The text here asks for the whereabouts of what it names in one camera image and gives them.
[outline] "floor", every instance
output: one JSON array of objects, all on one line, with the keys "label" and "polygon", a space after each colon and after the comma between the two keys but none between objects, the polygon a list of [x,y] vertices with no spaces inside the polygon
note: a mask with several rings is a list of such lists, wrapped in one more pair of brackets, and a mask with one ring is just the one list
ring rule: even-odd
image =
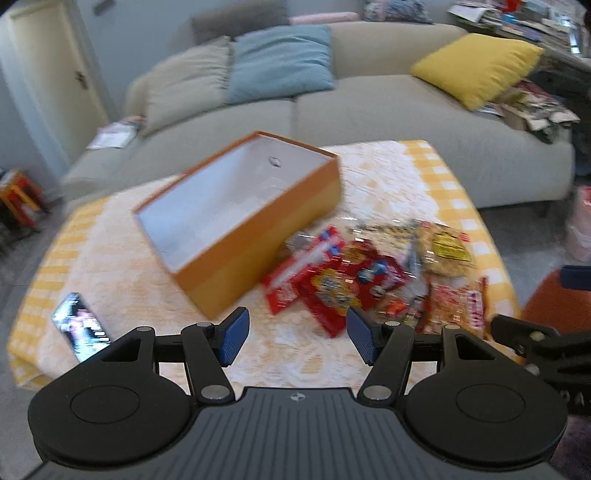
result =
[{"label": "floor", "polygon": [[[575,263],[563,248],[563,232],[569,206],[552,204],[543,216],[539,204],[486,209],[482,217],[505,261],[521,303],[533,293],[536,285],[553,269]],[[7,260],[0,260],[0,272],[13,273],[0,288],[0,478],[20,480],[38,463],[39,458],[27,426],[27,407],[32,392],[15,388],[8,368],[4,345],[27,285],[41,262],[51,239],[61,225],[58,207],[43,220],[41,232],[19,241]],[[588,424],[584,429],[591,429]],[[579,480],[577,469],[569,474]]]}]

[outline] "circular pad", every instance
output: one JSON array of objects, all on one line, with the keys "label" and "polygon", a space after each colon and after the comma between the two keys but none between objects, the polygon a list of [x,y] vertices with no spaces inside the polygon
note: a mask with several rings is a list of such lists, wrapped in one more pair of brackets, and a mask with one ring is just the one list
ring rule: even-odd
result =
[{"label": "circular pad", "polygon": [[457,407],[474,420],[504,423],[525,410],[525,401],[515,390],[502,385],[479,384],[464,388],[456,397]]},{"label": "circular pad", "polygon": [[72,400],[72,412],[89,423],[115,423],[125,420],[139,408],[139,396],[117,385],[90,387]]},{"label": "circular pad", "polygon": [[113,467],[174,442],[190,420],[184,391],[133,362],[83,362],[43,388],[28,420],[47,459],[75,468]]},{"label": "circular pad", "polygon": [[484,468],[547,459],[567,421],[566,405],[550,386],[495,361],[462,361],[422,380],[404,413],[431,450]]}]

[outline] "open box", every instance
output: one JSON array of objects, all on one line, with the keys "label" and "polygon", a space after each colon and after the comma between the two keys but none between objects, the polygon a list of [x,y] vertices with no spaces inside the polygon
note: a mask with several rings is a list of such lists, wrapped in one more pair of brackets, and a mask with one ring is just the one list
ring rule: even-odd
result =
[{"label": "open box", "polygon": [[287,237],[340,202],[338,155],[254,132],[135,210],[164,268],[215,318],[273,266]]}]

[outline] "gray sofa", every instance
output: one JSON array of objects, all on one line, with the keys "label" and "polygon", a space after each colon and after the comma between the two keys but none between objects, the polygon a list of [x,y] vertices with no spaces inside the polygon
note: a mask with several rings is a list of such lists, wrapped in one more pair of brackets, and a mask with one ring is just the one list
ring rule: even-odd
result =
[{"label": "gray sofa", "polygon": [[[478,208],[568,194],[574,161],[569,139],[544,144],[494,116],[468,112],[410,75],[416,60],[464,35],[461,28],[371,22],[330,28],[335,90],[228,106],[139,136],[125,149],[90,151],[63,179],[68,210],[180,173],[254,130],[318,147],[426,140]],[[145,113],[149,79],[147,73],[130,85],[127,115]]]}]

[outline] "phone screen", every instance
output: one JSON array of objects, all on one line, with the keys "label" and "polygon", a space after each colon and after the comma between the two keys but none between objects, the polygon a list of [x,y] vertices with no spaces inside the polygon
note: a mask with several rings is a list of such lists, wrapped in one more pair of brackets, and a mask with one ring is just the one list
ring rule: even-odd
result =
[{"label": "phone screen", "polygon": [[111,343],[79,293],[70,293],[53,314],[53,323],[72,345],[80,362]]}]

